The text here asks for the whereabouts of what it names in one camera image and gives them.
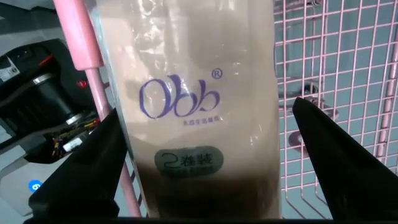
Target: plastic bag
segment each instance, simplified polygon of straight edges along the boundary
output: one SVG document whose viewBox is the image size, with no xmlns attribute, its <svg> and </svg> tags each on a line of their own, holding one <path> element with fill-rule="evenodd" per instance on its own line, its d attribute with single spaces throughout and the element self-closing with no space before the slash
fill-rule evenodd
<svg viewBox="0 0 398 224">
<path fill-rule="evenodd" d="M 273 2 L 96 3 L 149 215 L 280 218 Z"/>
</svg>

